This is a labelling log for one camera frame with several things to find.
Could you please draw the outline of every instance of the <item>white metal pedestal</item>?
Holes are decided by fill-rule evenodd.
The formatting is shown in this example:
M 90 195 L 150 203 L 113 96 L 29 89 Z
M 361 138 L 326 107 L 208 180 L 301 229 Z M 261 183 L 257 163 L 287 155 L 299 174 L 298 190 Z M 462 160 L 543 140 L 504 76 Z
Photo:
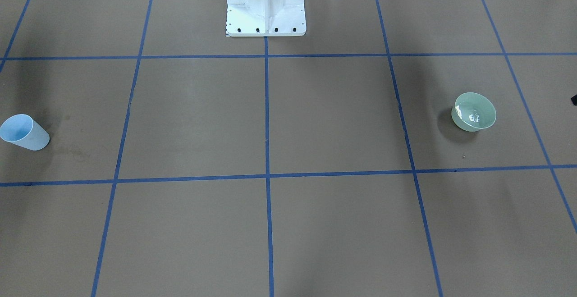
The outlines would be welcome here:
M 303 36 L 305 0 L 226 0 L 226 34 L 231 37 Z

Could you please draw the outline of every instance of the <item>grid line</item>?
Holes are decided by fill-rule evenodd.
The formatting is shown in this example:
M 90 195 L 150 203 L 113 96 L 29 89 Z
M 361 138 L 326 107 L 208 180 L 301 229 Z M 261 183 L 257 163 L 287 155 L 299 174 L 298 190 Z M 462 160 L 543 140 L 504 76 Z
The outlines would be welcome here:
M 400 116 L 400 121 L 401 121 L 401 124 L 403 126 L 404 140 L 405 140 L 405 143 L 407 146 L 408 159 L 411 163 L 412 179 L 414 181 L 415 190 L 417 192 L 417 199 L 419 201 L 419 208 L 421 210 L 421 218 L 423 220 L 423 227 L 425 230 L 427 245 L 429 247 L 429 255 L 431 258 L 431 265 L 433 266 L 433 273 L 435 275 L 435 282 L 437 284 L 437 291 L 439 293 L 439 297 L 443 297 L 443 287 L 441 285 L 441 279 L 439 278 L 439 271 L 437 269 L 437 260 L 435 259 L 435 250 L 433 248 L 433 242 L 431 240 L 431 235 L 430 235 L 430 231 L 429 231 L 429 222 L 427 221 L 427 215 L 426 215 L 426 211 L 425 211 L 425 205 L 423 203 L 423 198 L 421 196 L 421 188 L 419 186 L 419 179 L 418 179 L 417 172 L 416 172 L 415 161 L 414 161 L 413 156 L 412 156 L 411 143 L 410 143 L 410 140 L 408 138 L 407 125 L 406 125 L 405 120 L 404 120 L 403 106 L 401 104 L 400 95 L 398 94 L 398 86 L 396 83 L 395 69 L 393 66 L 391 51 L 389 49 L 389 42 L 387 40 L 387 31 L 385 29 L 385 23 L 383 21 L 383 12 L 381 11 L 381 5 L 379 3 L 379 0 L 375 0 L 375 4 L 377 6 L 377 13 L 379 14 L 379 22 L 381 23 L 381 31 L 383 33 L 383 41 L 385 43 L 385 49 L 387 51 L 387 61 L 389 64 L 389 69 L 391 70 L 391 79 L 392 79 L 392 83 L 393 83 L 393 88 L 395 89 L 396 100 L 398 103 L 398 114 Z
M 264 37 L 264 133 L 265 133 L 265 178 L 266 178 L 266 223 L 268 233 L 268 293 L 275 295 L 274 255 L 272 249 L 272 203 L 270 197 L 270 105 L 268 96 L 268 37 Z
M 529 120 L 531 122 L 531 126 L 533 127 L 533 130 L 535 131 L 535 136 L 536 136 L 537 140 L 539 141 L 539 145 L 543 151 L 543 155 L 545 156 L 545 160 L 547 161 L 547 165 L 551 171 L 551 175 L 553 176 L 553 179 L 555 181 L 555 185 L 557 186 L 557 190 L 559 191 L 559 195 L 561 196 L 561 200 L 563 201 L 563 204 L 565 205 L 565 209 L 567 210 L 567 214 L 569 215 L 569 219 L 571 220 L 571 224 L 573 225 L 573 230 L 575 230 L 575 233 L 577 233 L 577 223 L 575 222 L 575 217 L 573 217 L 573 212 L 571 211 L 571 207 L 569 206 L 569 202 L 567 201 L 567 198 L 565 197 L 565 193 L 563 192 L 563 188 L 561 188 L 561 184 L 559 183 L 559 180 L 557 178 L 557 174 L 555 173 L 555 169 L 552 166 L 550 157 L 547 153 L 547 150 L 545 149 L 545 145 L 543 143 L 543 140 L 541 139 L 541 136 L 539 134 L 539 130 L 537 129 L 535 120 L 533 119 L 533 116 L 531 114 L 531 110 L 529 110 L 527 100 L 525 100 L 525 95 L 523 95 L 523 91 L 521 90 L 521 85 L 519 85 L 519 81 L 517 80 L 517 76 L 515 75 L 515 71 L 513 70 L 513 65 L 511 65 L 511 60 L 509 59 L 509 55 L 507 54 L 507 51 L 505 50 L 505 46 L 503 45 L 503 41 L 501 41 L 501 36 L 499 36 L 499 32 L 497 31 L 497 27 L 495 26 L 495 22 L 493 21 L 491 13 L 489 12 L 489 8 L 487 7 L 487 3 L 485 2 L 485 0 L 481 0 L 481 2 L 483 3 L 483 7 L 485 8 L 485 13 L 487 14 L 487 17 L 489 18 L 489 21 L 491 22 L 491 26 L 493 27 L 493 31 L 495 32 L 495 36 L 497 37 L 497 41 L 499 42 L 499 46 L 501 47 L 501 51 L 503 52 L 503 57 L 505 58 L 505 61 L 507 61 L 507 66 L 509 67 L 509 71 L 511 72 L 511 76 L 513 77 L 513 81 L 515 82 L 515 86 L 517 87 L 517 91 L 519 92 L 519 96 L 521 98 L 521 101 L 523 102 L 523 106 L 525 107 L 525 111 L 527 112 L 527 116 L 529 117 Z
M 14 44 L 14 40 L 16 39 L 16 34 L 20 29 L 20 24 L 22 24 L 22 20 L 24 19 L 24 15 L 26 14 L 26 10 L 28 9 L 28 5 L 30 4 L 31 0 L 26 0 L 24 7 L 22 9 L 22 13 L 20 14 L 20 18 L 18 18 L 18 22 L 16 22 L 16 27 L 14 28 L 14 32 L 12 32 L 12 37 L 10 37 L 10 42 L 8 43 L 8 47 L 6 48 L 6 52 L 4 53 L 4 59 L 0 63 L 0 73 L 2 69 L 4 69 L 4 64 L 6 63 L 6 57 L 10 54 L 10 49 L 12 49 L 12 45 Z
M 453 57 L 453 56 L 503 56 L 503 55 L 531 55 L 557 56 L 577 55 L 577 52 L 517 52 L 517 53 L 319 53 L 319 54 L 270 54 L 269 58 L 306 58 L 306 57 Z M 98 59 L 219 59 L 219 58 L 264 58 L 264 55 L 79 55 L 53 57 L 2 57 L 2 64 L 6 61 L 35 61 L 35 60 L 98 60 Z
M 146 40 L 146 32 L 148 28 L 148 20 L 150 19 L 150 12 L 152 10 L 152 0 L 148 0 L 148 8 L 146 13 L 146 18 L 144 18 L 144 26 L 142 27 L 142 37 L 140 39 L 140 48 L 138 49 L 138 59 L 136 60 L 136 67 L 134 68 L 134 77 L 132 78 L 132 87 L 130 88 L 130 96 L 128 96 L 128 106 L 126 108 L 126 117 L 124 118 L 124 128 L 122 130 L 122 137 L 120 140 L 120 147 L 118 148 L 118 158 L 116 163 L 116 168 L 114 170 L 114 178 L 112 183 L 112 188 L 110 189 L 109 204 L 106 211 L 105 225 L 102 231 L 101 247 L 98 252 L 98 259 L 96 262 L 96 270 L 94 274 L 94 281 L 92 283 L 92 293 L 91 297 L 96 297 L 96 291 L 98 288 L 98 280 L 101 274 L 102 260 L 105 253 L 106 238 L 108 235 L 108 229 L 110 225 L 110 217 L 112 215 L 112 209 L 114 205 L 114 196 L 116 195 L 116 186 L 118 183 L 118 174 L 120 173 L 120 166 L 122 163 L 122 153 L 124 152 L 124 143 L 126 142 L 126 133 L 128 132 L 128 122 L 130 121 L 130 108 L 132 106 L 132 99 L 134 99 L 134 89 L 136 87 L 136 81 L 138 80 L 138 71 L 140 69 L 140 62 L 142 60 L 142 51 L 144 50 L 144 41 Z
M 575 169 L 577 164 L 552 165 L 554 169 Z M 445 169 L 416 169 L 417 174 L 428 173 L 454 173 L 454 172 L 498 172 L 505 170 L 532 170 L 550 169 L 548 165 L 518 165 L 518 166 L 487 166 L 478 168 L 445 168 Z M 392 175 L 412 174 L 412 169 L 402 170 L 360 170 L 344 172 L 297 172 L 297 173 L 271 173 L 270 178 L 311 178 L 323 176 L 363 176 L 363 175 Z M 117 180 L 61 180 L 61 181 L 35 181 L 35 182 L 0 182 L 0 187 L 35 187 L 35 186 L 70 186 L 75 184 L 112 184 L 117 183 L 151 183 L 151 182 L 195 182 L 214 180 L 243 180 L 247 178 L 266 178 L 266 174 L 239 174 L 239 175 L 208 175 L 208 176 L 175 176 L 168 178 L 119 178 Z

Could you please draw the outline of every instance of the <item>bowl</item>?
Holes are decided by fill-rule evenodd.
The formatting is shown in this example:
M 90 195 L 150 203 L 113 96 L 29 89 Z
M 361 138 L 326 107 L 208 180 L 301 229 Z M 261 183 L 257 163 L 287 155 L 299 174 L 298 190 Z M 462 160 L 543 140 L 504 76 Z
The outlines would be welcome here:
M 455 125 L 466 131 L 487 129 L 497 120 L 497 111 L 488 98 L 474 92 L 457 97 L 451 110 Z

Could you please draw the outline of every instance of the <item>blue tape line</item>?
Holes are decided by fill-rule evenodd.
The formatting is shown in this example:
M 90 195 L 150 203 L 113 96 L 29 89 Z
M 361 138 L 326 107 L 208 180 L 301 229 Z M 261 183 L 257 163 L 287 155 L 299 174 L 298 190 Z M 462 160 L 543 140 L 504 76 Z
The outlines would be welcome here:
M 277 173 L 271 174 L 271 178 L 311 178 L 316 176 L 355 176 L 355 175 L 386 175 L 386 174 L 412 174 L 412 170 L 368 170 L 352 172 L 302 172 L 302 173 Z
M 557 190 L 559 191 L 559 195 L 561 196 L 561 200 L 563 201 L 563 205 L 565 205 L 565 209 L 567 209 L 567 213 L 569 214 L 569 219 L 571 220 L 571 224 L 573 225 L 573 229 L 575 233 L 577 233 L 577 222 L 575 221 L 575 217 L 573 216 L 573 211 L 571 211 L 571 207 L 569 206 L 569 202 L 567 201 L 567 197 L 561 188 L 561 184 L 559 183 L 559 179 L 557 178 L 557 174 L 555 174 L 554 168 L 551 168 L 551 175 L 553 176 L 553 180 L 555 181 L 555 185 L 557 186 Z
M 577 168 L 577 164 L 557 164 L 552 165 L 554 169 L 573 169 Z
M 577 53 L 507 53 L 507 55 L 577 55 Z
M 105 252 L 106 238 L 108 235 L 108 229 L 110 224 L 110 215 L 112 214 L 112 207 L 114 204 L 114 196 L 116 193 L 116 186 L 118 182 L 118 174 L 120 173 L 120 165 L 122 162 L 122 154 L 124 152 L 124 143 L 126 141 L 126 133 L 128 131 L 128 121 L 130 120 L 130 107 L 132 105 L 132 99 L 134 98 L 134 88 L 136 87 L 136 81 L 138 80 L 138 70 L 140 69 L 140 61 L 142 57 L 142 51 L 144 50 L 144 41 L 146 39 L 146 32 L 148 28 L 148 20 L 150 18 L 150 12 L 152 10 L 152 0 L 148 0 L 148 8 L 146 13 L 146 18 L 144 19 L 144 26 L 142 28 L 142 37 L 140 39 L 140 49 L 138 49 L 138 59 L 136 60 L 136 67 L 134 69 L 134 77 L 132 78 L 132 87 L 130 88 L 130 96 L 128 97 L 128 107 L 126 108 L 126 117 L 124 118 L 124 128 L 122 129 L 122 137 L 120 140 L 120 147 L 118 149 L 118 158 L 116 163 L 116 168 L 114 170 L 114 182 L 112 184 L 112 189 L 110 191 L 109 206 L 106 213 L 105 227 L 102 232 L 101 248 L 98 253 L 98 261 L 96 264 L 96 271 L 94 274 L 94 281 L 92 283 L 92 294 L 91 297 L 96 297 L 96 290 L 98 288 L 98 280 L 101 274 L 102 259 Z
M 499 170 L 529 170 L 549 169 L 548 165 L 521 165 L 521 166 L 489 166 L 484 168 L 447 168 L 447 169 L 417 169 L 418 174 L 427 173 L 451 173 L 451 172 L 492 172 Z
M 69 186 L 70 184 L 112 184 L 113 180 L 69 180 L 37 182 L 4 182 L 0 187 Z
M 264 133 L 265 133 L 265 170 L 266 170 L 266 222 L 268 232 L 268 291 L 269 296 L 275 295 L 275 274 L 272 250 L 272 205 L 270 204 L 270 113 L 268 96 L 268 37 L 264 37 Z
M 436 57 L 436 56 L 480 56 L 505 55 L 503 53 L 391 53 L 391 57 Z M 507 55 L 577 55 L 577 53 L 507 53 Z M 84 55 L 84 56 L 54 56 L 54 57 L 2 57 L 0 60 L 94 60 L 94 59 L 212 59 L 212 58 L 264 58 L 264 55 Z M 301 57 L 387 57 L 387 53 L 355 53 L 355 54 L 291 54 L 268 55 L 269 58 L 301 58 Z
M 417 191 L 417 198 L 419 200 L 419 208 L 421 209 L 421 217 L 423 219 L 423 226 L 425 228 L 425 236 L 427 238 L 427 245 L 429 246 L 429 255 L 431 258 L 431 264 L 433 266 L 433 273 L 435 273 L 435 282 L 437 284 L 437 291 L 439 293 L 439 297 L 443 297 L 443 288 L 441 287 L 439 270 L 437 268 L 437 260 L 435 258 L 435 251 L 433 249 L 433 241 L 431 240 L 431 236 L 430 236 L 429 222 L 427 221 L 427 216 L 426 216 L 426 212 L 425 212 L 425 205 L 423 203 L 423 199 L 421 196 L 421 188 L 419 185 L 419 180 L 417 178 L 415 162 L 414 162 L 414 159 L 412 156 L 412 149 L 411 149 L 411 143 L 410 143 L 409 138 L 408 138 L 407 125 L 406 125 L 405 120 L 404 120 L 403 107 L 401 104 L 400 95 L 398 95 L 398 86 L 397 86 L 396 77 L 395 77 L 395 69 L 393 67 L 393 62 L 392 62 L 392 58 L 391 58 L 391 50 L 389 48 L 389 43 L 387 40 L 387 32 L 385 30 L 385 23 L 383 22 L 383 14 L 381 12 L 381 5 L 380 5 L 379 0 L 375 0 L 375 3 L 377 5 L 377 12 L 379 13 L 379 21 L 381 23 L 381 31 L 383 32 L 383 41 L 385 43 L 385 49 L 387 50 L 387 60 L 389 63 L 389 68 L 391 70 L 391 79 L 393 82 L 393 87 L 395 88 L 395 97 L 396 97 L 396 100 L 398 103 L 398 114 L 400 116 L 400 121 L 401 121 L 401 124 L 403 126 L 404 140 L 405 140 L 405 143 L 407 145 L 408 159 L 411 163 L 412 178 L 414 180 L 415 189 Z
M 574 169 L 577 164 L 552 165 L 554 169 Z M 430 173 L 453 173 L 453 172 L 495 172 L 501 170 L 531 170 L 550 169 L 548 165 L 519 165 L 519 166 L 488 166 L 480 168 L 445 168 L 445 169 L 416 169 L 417 174 Z M 388 174 L 412 174 L 412 170 L 367 170 L 346 172 L 300 172 L 300 173 L 276 173 L 269 174 L 270 178 L 313 178 L 323 176 L 363 176 L 363 175 L 388 175 Z M 242 180 L 247 178 L 266 178 L 266 174 L 239 174 L 239 175 L 210 175 L 210 176 L 177 176 L 168 178 L 119 178 L 118 180 L 64 180 L 64 181 L 38 181 L 38 182 L 0 182 L 0 187 L 23 187 L 23 186 L 68 186 L 74 184 L 112 184 L 116 183 L 150 183 L 150 182 L 193 182 L 211 180 Z
M 264 55 L 143 55 L 142 59 L 264 58 Z
M 2 72 L 2 69 L 4 68 L 4 64 L 6 63 L 6 57 L 8 57 L 8 54 L 10 53 L 10 50 L 12 49 L 12 45 L 14 44 L 14 40 L 16 39 L 16 34 L 18 33 L 18 30 L 20 29 L 20 24 L 22 24 L 22 20 L 24 19 L 24 15 L 26 14 L 26 10 L 28 9 L 28 5 L 30 4 L 31 0 L 26 0 L 26 3 L 24 4 L 24 8 L 22 9 L 22 13 L 20 14 L 20 18 L 18 18 L 18 22 L 16 22 L 16 28 L 14 28 L 14 32 L 12 32 L 12 37 L 10 37 L 10 42 L 8 43 L 8 48 L 6 48 L 6 52 L 4 53 L 4 59 L 2 60 L 2 63 L 0 63 L 0 72 Z
M 137 55 L 79 55 L 56 57 L 8 57 L 6 60 L 96 60 L 96 59 L 138 59 Z
M 491 13 L 489 12 L 489 8 L 487 7 L 487 3 L 485 2 L 485 0 L 481 0 L 481 2 L 483 3 L 483 7 L 485 8 L 485 12 L 489 18 L 489 21 L 491 22 L 491 26 L 493 28 L 493 31 L 495 32 L 495 36 L 497 37 L 497 41 L 499 42 L 499 46 L 501 47 L 501 50 L 503 51 L 503 54 L 505 56 L 505 61 L 507 61 L 507 66 L 509 67 L 509 71 L 511 72 L 511 76 L 513 77 L 513 81 L 515 82 L 515 86 L 517 87 L 517 91 L 519 92 L 519 96 L 521 98 L 521 101 L 523 102 L 523 106 L 525 107 L 525 111 L 527 112 L 527 116 L 529 117 L 529 120 L 531 122 L 531 126 L 533 127 L 533 130 L 535 131 L 535 135 L 537 137 L 537 140 L 539 141 L 539 145 L 543 151 L 543 155 L 545 156 L 545 160 L 547 161 L 547 165 L 550 168 L 551 175 L 553 176 L 554 181 L 555 181 L 555 185 L 557 186 L 557 190 L 559 191 L 559 194 L 561 195 L 561 200 L 563 201 L 563 204 L 565 205 L 565 209 L 567 209 L 567 214 L 569 215 L 569 219 L 571 220 L 571 224 L 573 225 L 573 229 L 575 230 L 575 233 L 577 233 L 577 222 L 575 221 L 575 217 L 573 216 L 573 212 L 571 211 L 571 207 L 569 206 L 569 203 L 567 202 L 567 199 L 565 198 L 565 193 L 563 192 L 563 188 L 561 188 L 561 184 L 559 183 L 559 181 L 557 179 L 557 174 L 555 174 L 555 169 L 551 163 L 549 155 L 547 154 L 547 150 L 545 149 L 545 145 L 543 144 L 543 141 L 542 141 L 541 136 L 539 134 L 539 131 L 537 129 L 535 120 L 533 119 L 533 116 L 531 114 L 531 110 L 529 110 L 527 100 L 525 100 L 525 96 L 523 95 L 523 91 L 521 90 L 521 86 L 519 85 L 519 81 L 517 80 L 517 76 L 515 75 L 515 71 L 513 71 L 513 66 L 511 65 L 511 61 L 509 60 L 509 56 L 507 54 L 507 51 L 505 50 L 505 46 L 503 45 L 503 41 L 501 41 L 501 36 L 499 36 L 499 32 L 497 31 L 497 27 L 495 26 L 495 22 L 493 21 Z
M 391 53 L 391 57 L 435 57 L 435 56 L 454 56 L 454 55 L 503 55 L 503 53 Z
M 118 183 L 185 182 L 185 181 L 212 181 L 212 180 L 240 180 L 244 178 L 266 178 L 266 174 L 179 176 L 173 178 L 119 178 L 117 182 Z
M 276 54 L 270 58 L 303 58 L 303 57 L 385 57 L 386 53 L 341 53 L 341 54 Z
M 114 204 L 114 196 L 116 194 L 116 183 L 112 184 L 110 189 L 109 205 L 106 209 L 105 227 L 102 231 L 101 247 L 98 251 L 98 259 L 96 261 L 96 271 L 94 273 L 94 281 L 92 282 L 91 297 L 96 297 L 96 289 L 98 288 L 98 280 L 101 276 L 102 259 L 105 254 L 106 238 L 108 236 L 108 229 L 110 225 L 110 216 L 112 215 L 112 206 Z

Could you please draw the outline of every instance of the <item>blue paper cup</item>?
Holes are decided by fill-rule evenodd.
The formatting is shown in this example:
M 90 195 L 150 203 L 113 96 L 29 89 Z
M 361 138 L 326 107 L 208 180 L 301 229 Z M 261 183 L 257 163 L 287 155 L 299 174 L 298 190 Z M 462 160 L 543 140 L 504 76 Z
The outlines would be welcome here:
M 38 151 L 48 145 L 50 136 L 42 129 L 31 116 L 17 114 L 12 116 L 0 126 L 0 137 L 20 147 Z

